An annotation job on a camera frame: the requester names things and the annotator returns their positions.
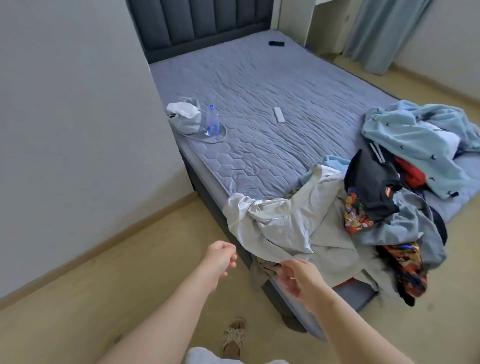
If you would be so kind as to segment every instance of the quilted mattress cover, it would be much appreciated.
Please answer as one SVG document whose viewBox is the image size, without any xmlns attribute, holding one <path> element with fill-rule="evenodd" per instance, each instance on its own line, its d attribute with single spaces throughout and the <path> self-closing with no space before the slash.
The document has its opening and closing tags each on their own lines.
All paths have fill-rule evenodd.
<svg viewBox="0 0 480 364">
<path fill-rule="evenodd" d="M 270 47 L 270 40 L 285 47 Z M 150 70 L 164 107 L 180 97 L 197 98 L 203 110 L 215 104 L 228 131 L 223 141 L 206 144 L 174 135 L 220 208 L 235 192 L 284 196 L 324 155 L 351 158 L 367 147 L 360 135 L 365 111 L 396 101 L 273 30 L 161 61 Z M 276 106 L 285 123 L 276 121 Z M 446 221 L 480 189 L 480 157 L 456 162 L 472 177 L 470 187 L 448 201 L 426 194 Z M 315 319 L 272 283 L 307 330 L 323 337 Z M 356 309 L 372 296 L 370 288 L 342 289 Z"/>
</svg>

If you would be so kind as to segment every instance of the white remote control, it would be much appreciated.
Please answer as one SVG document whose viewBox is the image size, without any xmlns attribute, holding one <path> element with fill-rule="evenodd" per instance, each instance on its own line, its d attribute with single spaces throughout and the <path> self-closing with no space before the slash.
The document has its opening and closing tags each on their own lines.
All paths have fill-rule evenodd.
<svg viewBox="0 0 480 364">
<path fill-rule="evenodd" d="M 278 123 L 285 122 L 285 119 L 282 114 L 282 110 L 280 110 L 279 107 L 273 108 L 273 112 L 275 113 L 276 122 Z"/>
</svg>

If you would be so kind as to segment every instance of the dark gray headboard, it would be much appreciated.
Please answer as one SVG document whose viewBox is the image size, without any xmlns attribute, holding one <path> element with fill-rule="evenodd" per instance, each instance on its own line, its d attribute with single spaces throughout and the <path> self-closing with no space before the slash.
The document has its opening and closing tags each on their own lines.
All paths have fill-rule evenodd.
<svg viewBox="0 0 480 364">
<path fill-rule="evenodd" d="M 148 63 L 270 28 L 273 0 L 127 0 Z"/>
</svg>

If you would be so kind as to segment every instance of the curtain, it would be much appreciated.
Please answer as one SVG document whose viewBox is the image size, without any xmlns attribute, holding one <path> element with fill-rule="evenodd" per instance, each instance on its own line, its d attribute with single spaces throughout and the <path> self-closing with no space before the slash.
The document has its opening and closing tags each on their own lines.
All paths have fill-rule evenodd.
<svg viewBox="0 0 480 364">
<path fill-rule="evenodd" d="M 343 55 L 385 74 L 433 0 L 364 0 Z"/>
</svg>

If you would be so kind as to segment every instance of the sandal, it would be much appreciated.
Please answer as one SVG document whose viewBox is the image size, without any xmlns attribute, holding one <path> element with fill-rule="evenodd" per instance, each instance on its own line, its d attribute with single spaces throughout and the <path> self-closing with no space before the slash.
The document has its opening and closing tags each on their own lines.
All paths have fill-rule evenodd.
<svg viewBox="0 0 480 364">
<path fill-rule="evenodd" d="M 247 322 L 242 317 L 236 317 L 223 333 L 222 356 L 225 359 L 238 360 L 240 348 L 243 346 L 243 337 L 247 329 Z"/>
</svg>

